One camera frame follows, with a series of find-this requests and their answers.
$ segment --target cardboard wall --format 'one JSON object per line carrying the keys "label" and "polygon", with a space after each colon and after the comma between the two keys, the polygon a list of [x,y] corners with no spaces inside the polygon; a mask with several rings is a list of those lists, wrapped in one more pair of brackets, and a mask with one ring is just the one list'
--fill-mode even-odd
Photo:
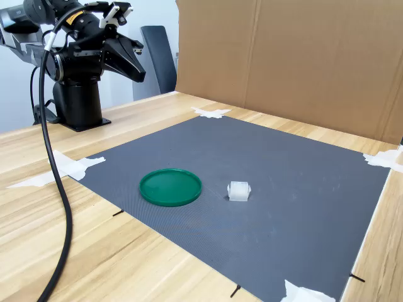
{"label": "cardboard wall", "polygon": [[178,8],[177,91],[402,139],[402,1],[180,0]]}

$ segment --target green plastic lid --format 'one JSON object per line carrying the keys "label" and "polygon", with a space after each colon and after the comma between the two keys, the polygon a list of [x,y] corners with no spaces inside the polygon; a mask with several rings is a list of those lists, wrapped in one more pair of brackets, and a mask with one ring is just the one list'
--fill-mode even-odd
{"label": "green plastic lid", "polygon": [[183,206],[202,193],[202,182],[193,173],[181,169],[151,172],[140,181],[145,200],[158,206]]}

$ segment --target chair backrest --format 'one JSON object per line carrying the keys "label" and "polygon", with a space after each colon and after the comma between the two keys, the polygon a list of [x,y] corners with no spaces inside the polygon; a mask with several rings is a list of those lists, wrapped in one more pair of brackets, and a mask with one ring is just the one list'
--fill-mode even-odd
{"label": "chair backrest", "polygon": [[174,91],[176,87],[176,69],[165,27],[143,26],[141,31],[156,71],[160,92]]}

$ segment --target white tape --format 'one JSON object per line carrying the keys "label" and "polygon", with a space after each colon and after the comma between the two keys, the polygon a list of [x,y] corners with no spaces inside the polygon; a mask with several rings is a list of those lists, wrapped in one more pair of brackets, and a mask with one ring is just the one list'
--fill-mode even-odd
{"label": "white tape", "polygon": [[231,111],[231,109],[217,109],[214,111],[205,111],[199,108],[191,107],[200,116],[205,116],[206,118],[221,118],[224,113]]}
{"label": "white tape", "polygon": [[369,165],[379,165],[385,168],[391,168],[394,171],[403,173],[403,165],[398,163],[399,157],[403,157],[403,146],[400,146],[397,150],[387,150],[385,152],[378,152],[376,156],[363,154],[365,160]]}
{"label": "white tape", "polygon": [[55,43],[56,36],[57,36],[56,33],[52,32],[52,31],[50,32],[49,41],[48,41],[48,43],[46,43],[46,46],[45,46],[45,50],[47,50],[48,52],[52,48],[53,43]]}
{"label": "white tape", "polygon": [[285,291],[287,292],[287,296],[280,302],[336,302],[334,298],[330,298],[324,293],[307,288],[299,288],[287,280],[285,280]]}
{"label": "white tape", "polygon": [[[60,177],[71,176],[77,181],[80,181],[86,175],[86,170],[88,167],[92,167],[93,165],[99,164],[105,161],[104,157],[98,159],[87,159],[83,158],[78,161],[72,160],[65,156],[63,153],[60,153],[57,150],[53,151],[53,155],[55,157],[57,170],[59,172]],[[46,184],[55,181],[55,177],[52,171],[40,174],[38,176],[27,179],[26,181],[19,182],[17,184],[13,184],[8,187],[42,187]]]}

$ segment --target black mat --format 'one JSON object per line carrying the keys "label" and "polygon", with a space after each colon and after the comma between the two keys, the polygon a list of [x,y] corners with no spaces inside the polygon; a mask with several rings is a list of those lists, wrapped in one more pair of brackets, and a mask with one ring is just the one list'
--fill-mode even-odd
{"label": "black mat", "polygon": [[[228,117],[197,117],[91,158],[100,156],[81,184],[274,302],[285,279],[341,297],[389,172],[361,153]],[[142,199],[141,178],[168,167],[199,176],[195,202]],[[248,202],[228,200],[230,181],[249,182]]]}

